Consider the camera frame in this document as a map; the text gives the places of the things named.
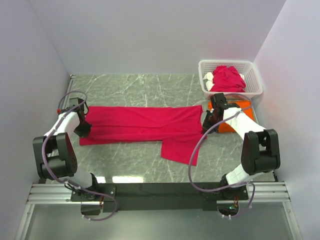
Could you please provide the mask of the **pink t shirt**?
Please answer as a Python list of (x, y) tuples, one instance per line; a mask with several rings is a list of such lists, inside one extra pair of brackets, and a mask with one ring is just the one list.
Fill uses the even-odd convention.
[(90, 106), (92, 124), (81, 146), (114, 143), (161, 142), (164, 159), (196, 166), (194, 150), (202, 137), (201, 105), (184, 107)]

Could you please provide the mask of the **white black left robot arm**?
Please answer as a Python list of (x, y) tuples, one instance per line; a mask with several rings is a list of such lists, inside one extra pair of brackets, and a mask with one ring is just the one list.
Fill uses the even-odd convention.
[(58, 110), (58, 120), (45, 133), (33, 139), (32, 146), (38, 176), (42, 180), (58, 180), (67, 188), (78, 189), (88, 201), (96, 200), (100, 188), (94, 174), (78, 167), (70, 135), (88, 137), (92, 125), (86, 121), (89, 107), (79, 97), (69, 100), (69, 107)]

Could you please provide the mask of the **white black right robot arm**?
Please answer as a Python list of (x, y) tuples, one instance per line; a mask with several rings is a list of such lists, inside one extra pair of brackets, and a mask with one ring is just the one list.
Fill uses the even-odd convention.
[(224, 93), (215, 93), (210, 97), (211, 110), (206, 111), (202, 124), (202, 134), (219, 133), (220, 125), (230, 126), (243, 140), (240, 164), (225, 174), (220, 187), (215, 191), (221, 197), (230, 200), (237, 194), (237, 188), (252, 181), (263, 173), (272, 172), (281, 165), (278, 133), (266, 129), (246, 114), (252, 109), (251, 100), (243, 94), (247, 105), (240, 101), (229, 101)]

